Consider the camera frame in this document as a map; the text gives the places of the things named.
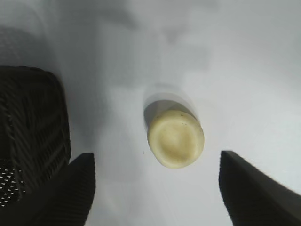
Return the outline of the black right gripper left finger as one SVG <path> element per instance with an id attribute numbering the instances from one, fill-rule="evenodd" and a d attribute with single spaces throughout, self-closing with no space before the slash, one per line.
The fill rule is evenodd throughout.
<path id="1" fill-rule="evenodd" d="M 27 226 L 83 226 L 96 190 L 95 158 L 84 153 L 29 197 Z"/>

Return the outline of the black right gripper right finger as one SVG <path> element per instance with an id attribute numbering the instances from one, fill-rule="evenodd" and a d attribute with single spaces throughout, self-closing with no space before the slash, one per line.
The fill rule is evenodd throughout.
<path id="1" fill-rule="evenodd" d="M 301 196 L 233 151 L 221 151 L 219 188 L 235 226 L 301 224 Z"/>

